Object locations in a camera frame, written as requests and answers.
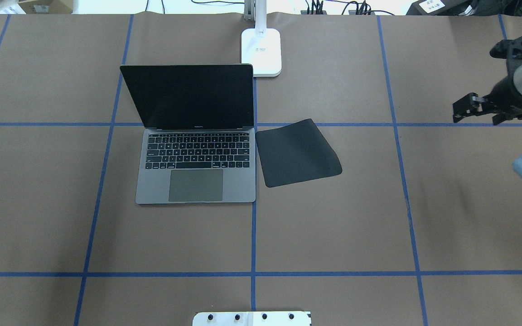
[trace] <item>open laptop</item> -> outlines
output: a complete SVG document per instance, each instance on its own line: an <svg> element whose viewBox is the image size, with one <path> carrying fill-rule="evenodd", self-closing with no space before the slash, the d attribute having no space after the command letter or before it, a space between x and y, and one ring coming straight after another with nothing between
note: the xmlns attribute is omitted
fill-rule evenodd
<svg viewBox="0 0 522 326"><path fill-rule="evenodd" d="M120 71L145 126L137 204L255 201L250 64Z"/></svg>

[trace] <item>trackpad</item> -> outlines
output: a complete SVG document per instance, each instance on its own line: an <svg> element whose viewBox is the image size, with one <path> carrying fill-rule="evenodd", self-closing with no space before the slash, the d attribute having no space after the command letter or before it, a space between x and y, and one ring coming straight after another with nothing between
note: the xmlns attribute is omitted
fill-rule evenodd
<svg viewBox="0 0 522 326"><path fill-rule="evenodd" d="M174 170L170 172L169 201L223 200L223 170Z"/></svg>

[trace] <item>white paper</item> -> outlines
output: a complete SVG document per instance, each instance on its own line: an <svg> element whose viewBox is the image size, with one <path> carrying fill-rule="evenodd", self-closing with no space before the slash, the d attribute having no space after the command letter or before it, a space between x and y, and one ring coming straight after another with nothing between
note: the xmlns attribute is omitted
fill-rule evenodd
<svg viewBox="0 0 522 326"><path fill-rule="evenodd" d="M34 10L37 13L47 13L49 12L49 6L34 6Z"/></svg>
<svg viewBox="0 0 522 326"><path fill-rule="evenodd" d="M441 0L426 0L421 2L419 5L426 13L431 13L444 7L444 4Z"/></svg>

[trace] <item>black screen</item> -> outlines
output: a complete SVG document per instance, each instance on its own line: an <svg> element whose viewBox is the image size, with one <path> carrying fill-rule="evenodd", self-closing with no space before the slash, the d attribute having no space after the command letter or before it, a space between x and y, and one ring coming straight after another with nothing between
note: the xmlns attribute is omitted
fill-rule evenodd
<svg viewBox="0 0 522 326"><path fill-rule="evenodd" d="M253 66L120 66L146 128L253 126Z"/></svg>

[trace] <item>microfiber cloth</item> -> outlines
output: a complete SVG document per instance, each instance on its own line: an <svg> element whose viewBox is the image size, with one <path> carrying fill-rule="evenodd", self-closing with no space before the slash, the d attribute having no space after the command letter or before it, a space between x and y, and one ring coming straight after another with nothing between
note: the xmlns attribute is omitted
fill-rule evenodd
<svg viewBox="0 0 522 326"><path fill-rule="evenodd" d="M267 187L342 173L342 165L313 120L255 134Z"/></svg>

